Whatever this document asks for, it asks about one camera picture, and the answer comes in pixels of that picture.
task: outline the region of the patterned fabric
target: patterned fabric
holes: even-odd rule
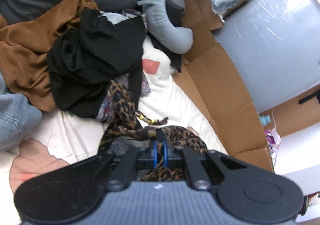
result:
[[[122,75],[115,79],[115,81],[121,85],[124,85],[126,88],[129,86],[129,74]],[[142,84],[141,84],[141,96],[146,97],[151,92],[148,80],[144,74],[142,74]],[[102,122],[108,122],[114,114],[112,107],[113,98],[110,92],[107,92],[106,97],[104,98],[101,107],[99,109],[96,120]]]
[[[159,164],[156,169],[142,177],[142,180],[174,181],[183,179],[182,171],[163,167],[162,148],[163,141],[157,136],[161,132],[163,138],[170,138],[173,146],[191,147],[195,151],[205,153],[206,144],[192,131],[179,126],[166,126],[158,128],[147,126],[142,128],[136,118],[134,103],[127,87],[115,81],[110,82],[109,92],[113,97],[114,115],[104,133],[100,149],[109,149],[111,144],[120,136],[128,136],[138,141],[155,139],[158,144]]]

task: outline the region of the white bedsheet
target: white bedsheet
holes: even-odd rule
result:
[[[139,110],[154,119],[169,117],[169,125],[191,126],[209,149],[226,153],[209,122],[173,81],[168,57],[153,47],[149,37],[143,48],[143,67],[151,93],[140,100]],[[1,224],[20,224],[13,192],[23,181],[95,155],[106,128],[96,120],[57,110],[44,114],[43,121],[19,147],[1,153]]]

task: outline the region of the cardboard box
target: cardboard box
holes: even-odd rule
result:
[[[277,133],[281,137],[320,122],[320,105],[316,97],[302,105],[298,104],[300,99],[313,94],[319,89],[320,85],[274,108],[273,116],[277,126]],[[272,117],[272,109],[263,112],[262,115]],[[271,122],[265,129],[272,129],[273,127],[274,124]]]
[[[184,0],[183,27],[194,43],[184,55],[182,73],[174,80],[207,118],[227,152],[274,171],[262,125],[232,61],[211,33],[222,27],[210,0]]]

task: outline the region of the black clothing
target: black clothing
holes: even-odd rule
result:
[[[57,107],[80,117],[96,118],[109,81],[127,73],[137,107],[145,36],[140,16],[113,25],[98,10],[84,8],[79,28],[66,30],[47,55]]]

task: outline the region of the metal screw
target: metal screw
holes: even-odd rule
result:
[[[199,180],[195,182],[194,186],[196,189],[205,190],[209,188],[210,184],[205,180]]]

